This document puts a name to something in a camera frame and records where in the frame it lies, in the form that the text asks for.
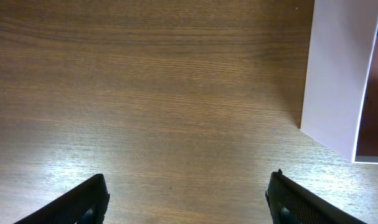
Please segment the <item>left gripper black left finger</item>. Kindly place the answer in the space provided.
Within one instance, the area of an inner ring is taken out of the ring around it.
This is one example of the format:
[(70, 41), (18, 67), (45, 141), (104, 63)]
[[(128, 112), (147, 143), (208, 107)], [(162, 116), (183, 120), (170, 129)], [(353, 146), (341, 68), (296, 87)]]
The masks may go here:
[(103, 174), (95, 174), (16, 224), (103, 224), (110, 201)]

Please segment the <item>white cardboard box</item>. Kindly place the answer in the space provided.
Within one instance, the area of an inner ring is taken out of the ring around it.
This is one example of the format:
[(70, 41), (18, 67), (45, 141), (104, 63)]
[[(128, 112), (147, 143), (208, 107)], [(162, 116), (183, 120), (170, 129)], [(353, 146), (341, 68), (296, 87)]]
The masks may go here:
[(378, 0), (315, 0), (300, 129), (378, 164)]

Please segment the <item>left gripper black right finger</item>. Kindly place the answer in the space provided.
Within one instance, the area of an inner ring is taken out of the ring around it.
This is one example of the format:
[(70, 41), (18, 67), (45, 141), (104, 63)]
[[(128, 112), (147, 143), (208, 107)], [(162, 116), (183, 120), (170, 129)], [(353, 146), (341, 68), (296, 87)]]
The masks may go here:
[(365, 224), (283, 175), (272, 172), (265, 191), (273, 224)]

